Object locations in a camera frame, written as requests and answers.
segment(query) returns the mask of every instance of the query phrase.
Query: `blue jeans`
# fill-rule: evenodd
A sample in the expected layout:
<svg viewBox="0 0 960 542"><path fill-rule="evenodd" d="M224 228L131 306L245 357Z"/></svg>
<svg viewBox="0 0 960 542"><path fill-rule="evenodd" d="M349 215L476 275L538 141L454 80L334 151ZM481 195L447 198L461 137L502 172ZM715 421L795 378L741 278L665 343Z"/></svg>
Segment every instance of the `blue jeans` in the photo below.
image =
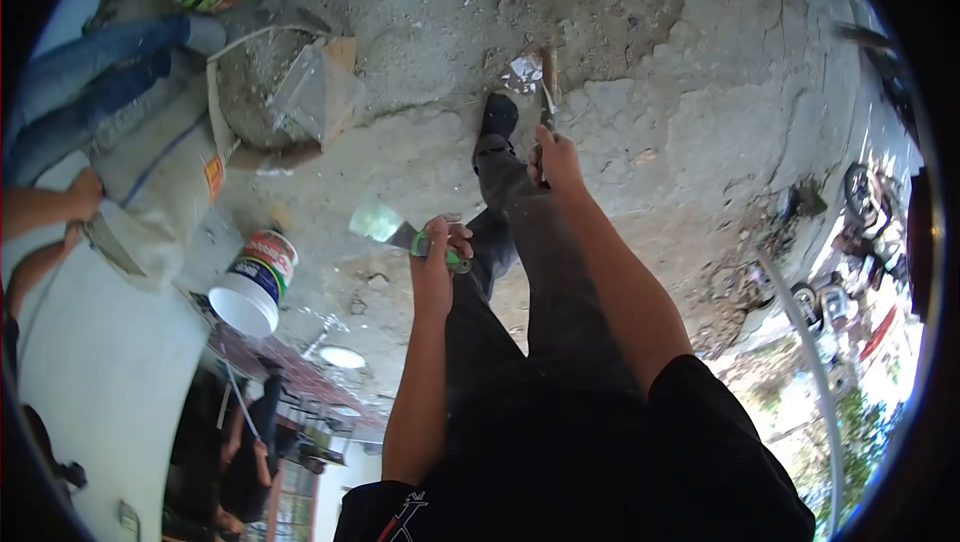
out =
<svg viewBox="0 0 960 542"><path fill-rule="evenodd" d="M186 42L190 21L105 27L31 61L4 125L3 185L30 186L66 155L87 144L108 116L170 72L166 49ZM139 59L121 68L120 62Z"/></svg>

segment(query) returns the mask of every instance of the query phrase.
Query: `forearm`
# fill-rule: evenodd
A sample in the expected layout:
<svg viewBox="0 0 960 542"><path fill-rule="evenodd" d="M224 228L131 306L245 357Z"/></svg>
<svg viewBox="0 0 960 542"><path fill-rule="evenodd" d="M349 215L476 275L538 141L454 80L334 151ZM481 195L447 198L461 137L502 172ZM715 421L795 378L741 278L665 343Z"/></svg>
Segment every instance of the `forearm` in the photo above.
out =
<svg viewBox="0 0 960 542"><path fill-rule="evenodd" d="M673 358L693 354L676 305L585 188L554 200L581 245L620 351L644 394Z"/></svg>
<svg viewBox="0 0 960 542"><path fill-rule="evenodd" d="M34 250L26 259L20 261L10 275L9 285L6 287L6 312L11 317L19 318L27 294L65 255L66 246L59 241Z"/></svg>
<svg viewBox="0 0 960 542"><path fill-rule="evenodd" d="M42 188L11 188L3 192L3 241L37 227L82 219L69 194Z"/></svg>
<svg viewBox="0 0 960 542"><path fill-rule="evenodd" d="M383 479L420 483L444 452L446 319L414 315L406 363L383 440Z"/></svg>
<svg viewBox="0 0 960 542"><path fill-rule="evenodd" d="M267 468L266 456L258 456L256 458L256 477L260 480L261 484L268 488L274 485L270 478L270 469Z"/></svg>

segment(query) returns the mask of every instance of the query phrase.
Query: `putty knife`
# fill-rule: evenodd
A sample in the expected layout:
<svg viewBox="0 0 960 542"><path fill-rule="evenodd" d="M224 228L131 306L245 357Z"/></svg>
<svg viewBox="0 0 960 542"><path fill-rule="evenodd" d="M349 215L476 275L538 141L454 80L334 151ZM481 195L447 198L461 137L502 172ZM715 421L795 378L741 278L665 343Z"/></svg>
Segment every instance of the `putty knife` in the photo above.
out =
<svg viewBox="0 0 960 542"><path fill-rule="evenodd" d="M426 257L430 238L410 225L379 199L363 202L350 218L350 230L376 242L390 244L406 250L415 257ZM454 273L468 273L471 260L447 248L446 268Z"/></svg>

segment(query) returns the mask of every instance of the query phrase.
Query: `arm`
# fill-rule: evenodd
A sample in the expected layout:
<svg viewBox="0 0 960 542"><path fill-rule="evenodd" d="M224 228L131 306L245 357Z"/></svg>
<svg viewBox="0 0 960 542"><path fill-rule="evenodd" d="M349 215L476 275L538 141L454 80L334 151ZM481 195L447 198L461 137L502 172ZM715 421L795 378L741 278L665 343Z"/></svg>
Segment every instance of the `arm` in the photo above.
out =
<svg viewBox="0 0 960 542"><path fill-rule="evenodd" d="M646 394L667 363L693 354L684 320L587 191L574 143L542 126L536 139L554 202L581 245L610 330Z"/></svg>
<svg viewBox="0 0 960 542"><path fill-rule="evenodd" d="M414 325L403 376L383 439L384 480L416 485L440 460L447 427L447 315L453 306L453 274L447 270L448 243L474 255L464 241L470 231L436 218L424 228L429 257L410 258Z"/></svg>
<svg viewBox="0 0 960 542"><path fill-rule="evenodd" d="M6 287L6 312L14 319L20 316L23 301L27 294L50 271L66 258L80 239L80 224L67 223L63 234L63 241L48 244L34 250L24 260L21 260L13 273L9 276L9 285Z"/></svg>
<svg viewBox="0 0 960 542"><path fill-rule="evenodd" d="M274 480L270 477L270 468L267 466L267 453L270 452L263 440L253 442L253 454L256 456L256 478L265 488L273 487Z"/></svg>
<svg viewBox="0 0 960 542"><path fill-rule="evenodd" d="M241 410L238 405L234 409L233 415L230 416L229 425L227 425L229 438L220 448L220 473L227 470L227 465L234 460L234 454L240 449L240 436L243 434L243 420L243 410Z"/></svg>
<svg viewBox="0 0 960 542"><path fill-rule="evenodd" d="M5 190L3 241L53 223L90 221L103 196L103 184L89 167L64 192L42 188Z"/></svg>
<svg viewBox="0 0 960 542"><path fill-rule="evenodd" d="M267 468L267 457L258 456L256 460L256 478L260 480L260 484L264 487L273 487L274 480L270 477L270 469Z"/></svg>

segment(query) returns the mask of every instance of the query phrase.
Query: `window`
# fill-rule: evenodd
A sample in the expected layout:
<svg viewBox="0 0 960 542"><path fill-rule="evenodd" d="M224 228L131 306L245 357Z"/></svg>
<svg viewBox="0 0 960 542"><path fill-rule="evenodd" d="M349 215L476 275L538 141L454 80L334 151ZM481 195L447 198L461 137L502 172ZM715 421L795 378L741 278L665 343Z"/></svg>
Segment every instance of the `window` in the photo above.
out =
<svg viewBox="0 0 960 542"><path fill-rule="evenodd" d="M300 464L286 462L276 506L273 542L310 542L313 521L313 494L317 476Z"/></svg>
<svg viewBox="0 0 960 542"><path fill-rule="evenodd" d="M267 539L267 525L270 524L270 503L263 507L260 521L246 524L240 534L240 542L264 542Z"/></svg>
<svg viewBox="0 0 960 542"><path fill-rule="evenodd" d="M311 542L316 491L315 474L282 461L261 520L246 526L240 542Z"/></svg>

